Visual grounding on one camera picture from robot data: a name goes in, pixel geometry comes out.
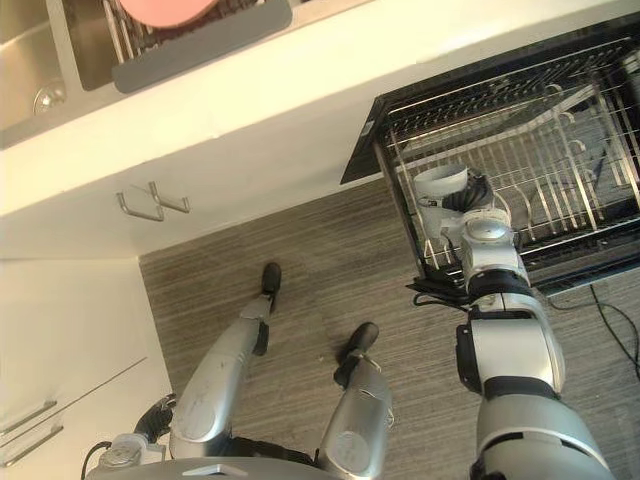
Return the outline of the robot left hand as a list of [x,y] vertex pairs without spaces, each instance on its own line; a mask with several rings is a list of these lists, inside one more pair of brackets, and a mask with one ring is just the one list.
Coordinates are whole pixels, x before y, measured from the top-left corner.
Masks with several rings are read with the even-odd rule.
[[175,393],[162,397],[141,416],[134,428],[134,433],[142,435],[151,444],[156,443],[160,437],[170,431],[176,403]]

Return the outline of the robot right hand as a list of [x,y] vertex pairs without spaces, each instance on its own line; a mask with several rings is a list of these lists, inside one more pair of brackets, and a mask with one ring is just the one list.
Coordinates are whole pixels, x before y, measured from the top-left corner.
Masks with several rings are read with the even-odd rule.
[[466,213],[479,208],[492,207],[494,202],[495,195],[487,176],[469,174],[467,184],[461,191],[448,194],[440,200],[423,197],[418,200],[418,205]]

